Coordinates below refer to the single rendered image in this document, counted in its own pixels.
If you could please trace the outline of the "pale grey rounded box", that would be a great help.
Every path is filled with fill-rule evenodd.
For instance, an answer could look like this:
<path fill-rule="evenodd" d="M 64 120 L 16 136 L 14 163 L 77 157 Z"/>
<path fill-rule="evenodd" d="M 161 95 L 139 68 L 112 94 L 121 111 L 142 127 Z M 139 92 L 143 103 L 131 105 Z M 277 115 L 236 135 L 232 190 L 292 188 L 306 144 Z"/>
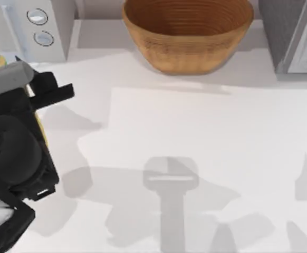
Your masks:
<path fill-rule="evenodd" d="M 34 77 L 34 70 L 25 62 L 14 62 L 0 67 L 0 93 L 24 87 Z"/>

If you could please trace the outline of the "round grey microwave knob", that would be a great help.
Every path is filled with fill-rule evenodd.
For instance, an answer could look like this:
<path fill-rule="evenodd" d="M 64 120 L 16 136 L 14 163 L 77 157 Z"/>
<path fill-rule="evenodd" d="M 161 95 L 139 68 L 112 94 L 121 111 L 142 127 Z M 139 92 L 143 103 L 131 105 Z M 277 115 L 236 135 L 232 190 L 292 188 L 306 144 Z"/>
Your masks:
<path fill-rule="evenodd" d="M 27 11 L 26 16 L 27 19 L 34 25 L 44 25 L 49 20 L 48 14 L 40 8 Z"/>
<path fill-rule="evenodd" d="M 47 31 L 35 32 L 33 35 L 34 41 L 44 47 L 49 47 L 54 43 L 54 37 Z"/>

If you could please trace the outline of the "pale microwave oven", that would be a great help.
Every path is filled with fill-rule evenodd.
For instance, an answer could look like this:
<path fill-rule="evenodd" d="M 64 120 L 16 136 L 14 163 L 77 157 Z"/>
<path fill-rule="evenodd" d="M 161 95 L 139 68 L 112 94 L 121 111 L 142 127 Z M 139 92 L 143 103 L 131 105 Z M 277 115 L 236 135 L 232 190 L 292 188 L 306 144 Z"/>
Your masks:
<path fill-rule="evenodd" d="M 27 19 L 27 11 L 35 8 L 48 14 L 46 24 L 34 25 Z M 15 61 L 16 55 L 29 63 L 65 62 L 74 18 L 74 0 L 0 0 L 0 51 L 9 63 Z M 51 46 L 34 41 L 34 33 L 40 31 L 53 35 Z"/>

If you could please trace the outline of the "brown woven basket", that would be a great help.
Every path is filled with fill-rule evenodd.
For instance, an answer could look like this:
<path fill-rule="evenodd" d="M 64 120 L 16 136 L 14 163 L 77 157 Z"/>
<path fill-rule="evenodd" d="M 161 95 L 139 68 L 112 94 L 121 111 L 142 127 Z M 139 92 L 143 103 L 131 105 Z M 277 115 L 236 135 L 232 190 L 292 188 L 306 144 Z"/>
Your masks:
<path fill-rule="evenodd" d="M 254 10 L 249 0 L 125 0 L 122 18 L 152 67 L 204 74 L 234 53 Z"/>

